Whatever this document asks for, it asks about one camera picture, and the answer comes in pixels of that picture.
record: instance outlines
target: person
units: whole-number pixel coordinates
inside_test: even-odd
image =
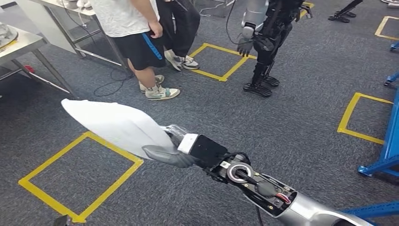
[[[190,0],[157,0],[157,5],[164,29],[166,60],[178,71],[199,69],[199,64],[187,54],[200,26],[200,14]]]
[[[128,59],[128,66],[147,99],[165,100],[179,95],[179,89],[163,88],[160,84],[164,76],[155,76],[152,69],[166,64],[156,0],[95,0],[91,3],[104,33]]]

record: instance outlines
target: silver arm casing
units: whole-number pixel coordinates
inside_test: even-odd
[[[357,216],[345,214],[323,206],[301,193],[297,194],[287,210],[275,218],[285,225],[296,226],[334,225],[341,219],[355,226],[371,225]]]
[[[268,8],[269,0],[247,0],[247,9],[241,22],[244,38],[251,39],[255,32],[262,29]]]

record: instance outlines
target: yellow tape square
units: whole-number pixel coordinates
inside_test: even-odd
[[[125,172],[122,174],[120,178],[118,178],[109,188],[105,190],[92,204],[89,205],[83,212],[80,214],[76,214],[72,210],[68,209],[64,205],[62,205],[60,202],[55,200],[53,197],[50,195],[46,194],[43,190],[35,186],[33,183],[31,183],[29,180],[32,179],[34,176],[38,175],[40,172],[42,172],[47,166],[55,162],[57,159],[59,159],[61,156],[63,156],[65,153],[67,153],[69,150],[71,150],[73,147],[75,147],[77,144],[79,144],[81,141],[83,141],[86,138],[90,138],[92,140],[95,140],[96,142],[104,145],[105,147],[113,150],[114,152],[122,155],[123,157],[131,160],[133,162],[133,165]],[[43,164],[41,164],[38,168],[33,170],[31,173],[29,173],[27,176],[24,178],[20,179],[18,181],[18,184],[24,187],[26,190],[34,194],[36,197],[38,197],[40,200],[42,200],[45,204],[49,205],[52,207],[55,211],[59,212],[61,215],[69,215],[72,219],[73,222],[78,222],[78,223],[85,223],[86,218],[94,212],[100,205],[103,203],[118,187],[120,187],[143,163],[142,159],[139,159],[132,155],[131,153],[122,150],[113,144],[103,140],[96,134],[92,132],[86,132],[83,133],[79,138],[74,140],[72,143],[67,145],[65,148],[63,148],[61,151],[53,155],[51,158],[49,158],[47,161],[45,161]]]
[[[364,140],[368,140],[377,144],[384,144],[384,141],[375,137],[371,137],[369,135],[366,134],[362,134],[362,133],[358,133],[352,130],[347,129],[347,125],[349,122],[349,119],[353,113],[353,110],[355,109],[356,104],[358,103],[358,101],[360,100],[361,97],[364,98],[368,98],[368,99],[372,99],[372,100],[376,100],[376,101],[380,101],[380,102],[384,102],[387,104],[393,104],[391,101],[389,100],[384,100],[384,99],[380,99],[380,98],[376,98],[376,97],[372,97],[372,96],[368,96],[362,93],[355,93],[355,95],[353,95],[352,100],[349,102],[348,106],[346,107],[345,113],[342,116],[341,122],[339,123],[338,126],[338,133],[346,133]]]
[[[313,7],[314,7],[314,4],[313,4],[313,3],[304,2],[303,4],[306,5],[306,6],[309,6],[310,8],[313,8]],[[304,15],[306,15],[306,13],[307,13],[307,12],[306,12],[305,10],[302,10],[302,11],[301,11],[300,17],[303,17]],[[234,55],[241,56],[241,55],[240,55],[237,51],[235,51],[235,50],[223,48],[223,47],[216,46],[216,45],[212,45],[212,44],[209,44],[209,43],[203,43],[202,46],[200,46],[197,50],[195,50],[194,52],[192,52],[192,53],[190,54],[190,57],[194,57],[195,55],[197,55],[198,53],[200,53],[201,51],[203,51],[203,50],[204,50],[205,48],[207,48],[207,47],[209,47],[209,48],[215,48],[215,49],[220,50],[220,51],[224,51],[224,52],[227,52],[227,53],[231,53],[231,54],[234,54]],[[230,70],[228,70],[228,71],[227,71],[224,75],[222,75],[222,76],[215,75],[215,74],[211,74],[211,73],[209,73],[209,72],[205,72],[205,71],[202,71],[202,70],[192,70],[192,71],[193,71],[193,72],[196,72],[196,73],[198,73],[198,74],[202,74],[202,75],[205,75],[205,76],[207,76],[207,77],[216,79],[216,80],[218,80],[218,81],[227,81],[227,79],[228,79],[241,65],[243,65],[248,59],[255,59],[255,60],[256,60],[256,56],[249,55],[249,56],[243,57],[243,58],[242,58],[241,60],[239,60]]]
[[[375,35],[378,36],[378,37],[399,41],[399,38],[395,38],[395,37],[391,37],[391,36],[387,36],[387,35],[382,35],[381,34],[381,32],[383,31],[388,19],[399,20],[399,18],[397,18],[397,17],[384,16],[383,20],[381,21],[380,25],[377,28],[377,31],[375,32]]]

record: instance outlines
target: white sneaker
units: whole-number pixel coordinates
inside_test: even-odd
[[[169,63],[178,71],[182,71],[182,63],[184,62],[183,57],[176,56],[173,50],[165,51],[165,58]]]
[[[194,61],[192,57],[186,56],[184,62],[182,63],[182,67],[187,70],[197,70],[200,68],[199,64]]]
[[[161,75],[161,74],[155,76],[155,82],[157,84],[163,83],[164,80],[165,80],[165,77],[163,75]],[[138,84],[140,84],[140,91],[142,93],[145,93],[145,86],[142,85],[140,81],[138,81]]]
[[[159,84],[153,88],[145,89],[145,97],[147,97],[148,100],[167,100],[172,99],[179,94],[179,89],[163,88]]]

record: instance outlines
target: black cable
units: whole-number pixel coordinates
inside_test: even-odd
[[[86,28],[84,28],[82,25],[80,25],[78,22],[76,22],[76,21],[71,17],[71,15],[69,14],[67,8],[65,7],[64,0],[61,0],[61,2],[62,2],[62,5],[63,5],[63,7],[64,7],[64,9],[65,9],[65,12],[66,12],[66,14],[68,15],[68,17],[69,17],[77,26],[79,26],[81,29],[83,29],[83,30],[88,34],[88,36],[90,37],[90,39],[93,41],[94,46],[95,46],[95,48],[97,49],[97,51],[98,51],[100,54],[103,54],[102,51],[101,51],[101,49],[98,47],[96,41],[94,41],[93,35],[90,34],[90,32],[89,32]],[[94,95],[94,96],[96,96],[96,97],[106,97],[106,96],[110,96],[110,95],[112,95],[112,94],[118,92],[118,91],[122,88],[122,86],[123,86],[123,84],[125,83],[125,81],[127,81],[127,80],[133,78],[133,75],[130,75],[130,76],[126,76],[126,75],[125,75],[125,78],[124,78],[124,79],[121,79],[121,80],[114,79],[113,76],[112,76],[112,74],[113,74],[114,71],[115,71],[115,69],[112,69],[111,72],[110,72],[110,77],[111,77],[111,79],[112,79],[113,81],[112,81],[112,82],[108,82],[107,84],[102,85],[102,86],[96,88],[96,89],[93,91],[93,95]],[[109,85],[111,85],[111,84],[113,84],[113,83],[115,83],[115,82],[119,82],[119,81],[121,81],[122,83],[120,84],[120,86],[119,86],[115,91],[113,91],[113,92],[111,92],[111,93],[108,93],[108,94],[104,94],[104,95],[98,95],[98,94],[96,94],[96,92],[97,92],[99,89],[104,88],[104,87],[106,87],[106,86],[109,86]]]
[[[125,76],[125,78],[124,78],[124,79],[121,79],[121,80],[114,79],[114,78],[112,77],[112,73],[113,73],[114,71],[115,71],[115,69],[113,69],[113,70],[111,71],[111,73],[110,73],[111,79],[112,79],[113,81],[108,82],[107,84],[102,85],[102,86],[96,88],[96,89],[93,91],[93,95],[94,95],[94,96],[96,96],[96,97],[106,97],[106,96],[110,96],[110,95],[112,95],[112,94],[118,92],[118,91],[122,88],[123,84],[124,84],[127,80],[133,78],[133,76]],[[106,87],[106,86],[109,86],[109,85],[111,85],[111,84],[113,84],[113,83],[116,83],[116,82],[119,82],[119,81],[121,81],[122,83],[120,84],[120,86],[119,86],[115,91],[113,91],[113,92],[111,92],[111,93],[108,93],[108,94],[101,94],[101,95],[96,94],[96,92],[97,92],[99,89],[104,88],[104,87]]]
[[[231,12],[233,11],[233,8],[234,8],[234,5],[236,4],[236,1],[237,1],[237,0],[235,0],[235,1],[233,2],[233,4],[231,5],[230,12],[229,12],[229,14],[228,14],[228,16],[227,16],[227,20],[226,20],[226,33],[227,33],[227,37],[229,37],[229,40],[230,40],[233,44],[235,44],[235,45],[251,43],[252,41],[247,41],[247,42],[243,42],[243,43],[235,43],[235,42],[233,42],[233,40],[232,40],[231,37],[230,37],[228,26],[229,26],[229,20],[230,20]]]
[[[69,14],[68,10],[67,10],[66,7],[65,7],[64,0],[61,0],[61,2],[62,2],[62,4],[63,4],[63,7],[64,7],[65,12],[66,12],[66,14],[68,15],[68,17],[69,17],[77,26],[79,26],[81,29],[83,29],[84,31],[86,31],[86,33],[89,35],[89,37],[90,37],[91,40],[93,41],[94,46],[96,47],[96,49],[98,50],[98,52],[101,52],[100,49],[98,48],[96,42],[94,41],[94,39],[93,39],[93,37],[92,37],[93,35],[90,34],[90,32],[89,32],[88,30],[86,30],[86,28],[84,28],[83,25],[80,25],[78,22],[76,22],[76,21],[71,17],[71,15]]]
[[[256,209],[256,214],[258,215],[259,224],[260,226],[263,226],[262,216],[259,207],[256,206],[255,209]]]

